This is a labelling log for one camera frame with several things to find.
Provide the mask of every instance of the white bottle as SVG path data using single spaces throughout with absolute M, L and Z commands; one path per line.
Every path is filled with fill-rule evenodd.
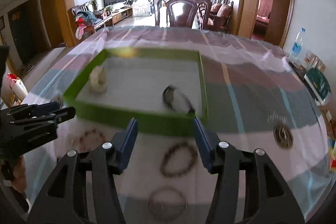
M 302 45 L 303 45 L 302 37 L 303 37 L 303 34 L 305 33 L 305 31 L 306 30 L 304 28 L 302 28 L 301 31 L 296 36 L 296 41 L 293 45 L 291 55 L 290 55 L 290 57 L 293 58 L 295 61 L 298 59 L 299 53 L 302 49 Z

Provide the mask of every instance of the plaid tablecloth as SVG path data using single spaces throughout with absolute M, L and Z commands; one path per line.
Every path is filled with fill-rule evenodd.
M 308 90 L 286 62 L 282 49 L 266 42 L 186 28 L 139 26 L 100 30 L 56 63 L 23 103 L 42 104 L 61 96 L 86 64 L 109 47 L 199 50 L 204 56 L 207 127 L 240 150 L 263 148 L 288 182 L 305 218 L 329 193 L 335 179 L 328 169 L 324 120 Z M 281 148 L 274 140 L 273 129 L 279 122 L 286 124 L 293 134 L 290 150 Z M 57 140 L 25 155 L 26 192 L 32 202 L 56 158 L 73 148 L 74 140 L 86 130 L 93 129 L 107 139 L 117 131 L 75 118 L 59 125 Z M 206 172 L 200 159 L 188 175 L 179 179 L 164 178 L 159 172 L 164 153 L 181 139 L 139 134 L 127 170 L 115 179 L 128 223 L 155 223 L 148 211 L 148 197 L 162 185 L 179 189 L 188 202 L 186 212 L 176 223 L 204 223 L 216 176 Z M 240 192 L 237 216 L 244 207 L 243 196 Z

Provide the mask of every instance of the pink curtain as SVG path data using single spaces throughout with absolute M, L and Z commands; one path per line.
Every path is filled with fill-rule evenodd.
M 258 7 L 258 14 L 261 17 L 268 17 L 272 10 L 273 0 L 260 0 Z

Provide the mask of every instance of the metal bolt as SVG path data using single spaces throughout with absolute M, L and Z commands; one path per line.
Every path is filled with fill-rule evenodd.
M 256 152 L 259 156 L 263 156 L 263 155 L 265 155 L 265 151 L 262 150 L 261 148 L 256 149 L 255 152 Z
M 76 155 L 76 153 L 77 153 L 76 150 L 73 150 L 73 149 L 72 149 L 72 150 L 69 150 L 69 151 L 68 151 L 67 155 L 68 155 L 69 157 L 73 157 L 74 155 Z
M 221 148 L 228 148 L 229 147 L 229 143 L 228 142 L 220 142 L 218 144 Z
M 107 142 L 107 143 L 103 143 L 102 147 L 103 147 L 104 149 L 109 149 L 109 148 L 112 147 L 112 144 L 109 143 L 109 142 Z

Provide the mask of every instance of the framed picture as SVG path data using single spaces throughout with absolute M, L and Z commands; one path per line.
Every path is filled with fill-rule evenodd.
M 0 17 L 0 31 L 5 28 L 5 20 L 3 19 L 3 16 Z

